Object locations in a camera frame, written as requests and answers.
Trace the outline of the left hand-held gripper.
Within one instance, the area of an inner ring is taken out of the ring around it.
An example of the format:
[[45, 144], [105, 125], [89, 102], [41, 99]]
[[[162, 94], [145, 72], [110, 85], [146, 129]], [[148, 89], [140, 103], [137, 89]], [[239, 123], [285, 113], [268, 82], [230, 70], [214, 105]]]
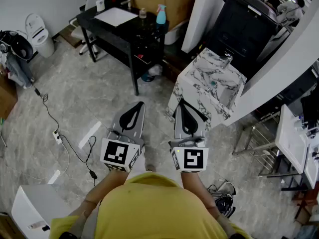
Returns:
[[144, 148], [142, 132], [146, 106], [142, 101], [121, 108], [102, 139], [100, 161], [109, 169], [130, 172]]

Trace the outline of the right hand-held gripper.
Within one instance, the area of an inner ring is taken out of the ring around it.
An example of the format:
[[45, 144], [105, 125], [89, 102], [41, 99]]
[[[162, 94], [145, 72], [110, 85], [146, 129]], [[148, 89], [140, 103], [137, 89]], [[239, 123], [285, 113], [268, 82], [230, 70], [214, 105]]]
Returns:
[[182, 100], [175, 110], [174, 138], [169, 142], [177, 172], [198, 173], [207, 167], [209, 148], [205, 147], [205, 122], [208, 120]]

